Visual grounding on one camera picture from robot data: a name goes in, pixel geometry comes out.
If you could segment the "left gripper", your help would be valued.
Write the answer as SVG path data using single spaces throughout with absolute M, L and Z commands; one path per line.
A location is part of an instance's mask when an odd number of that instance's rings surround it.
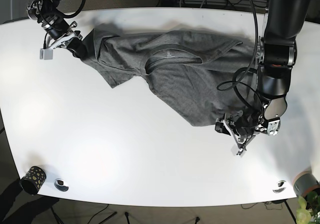
M 234 114 L 225 113 L 221 118 L 217 118 L 214 129 L 220 134 L 232 136 L 239 148 L 247 148 L 255 137 L 255 127 L 256 124 L 250 124 L 241 110 Z

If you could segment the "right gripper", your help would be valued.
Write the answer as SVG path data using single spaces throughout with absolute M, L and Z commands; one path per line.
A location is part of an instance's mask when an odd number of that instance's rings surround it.
M 77 22 L 73 21 L 67 29 L 58 31 L 58 28 L 45 25 L 43 28 L 46 35 L 43 42 L 44 49 L 55 49 L 57 47 L 66 48 L 76 58 L 86 58 L 88 52 L 82 43 L 82 35 L 79 30 L 73 31 L 77 27 Z

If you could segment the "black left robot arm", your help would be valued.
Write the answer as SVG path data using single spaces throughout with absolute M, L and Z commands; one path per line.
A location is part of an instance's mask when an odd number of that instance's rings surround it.
M 257 134 L 274 136 L 279 132 L 298 54 L 296 37 L 310 1 L 268 0 L 263 35 L 255 36 L 254 56 L 248 67 L 238 69 L 229 81 L 247 109 L 224 114 L 217 119 L 215 130 L 233 136 L 239 156 Z

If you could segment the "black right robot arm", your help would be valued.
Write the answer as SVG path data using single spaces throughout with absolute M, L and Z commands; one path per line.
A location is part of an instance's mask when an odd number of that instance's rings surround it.
M 79 8 L 72 14 L 65 14 L 58 10 L 61 0 L 30 0 L 27 5 L 27 14 L 30 19 L 40 23 L 46 32 L 43 48 L 40 49 L 40 59 L 53 59 L 54 49 L 64 48 L 76 58 L 83 59 L 87 49 L 82 43 L 82 35 L 77 27 L 77 22 L 71 24 L 66 19 L 76 17 L 83 9 L 86 0 L 81 0 Z

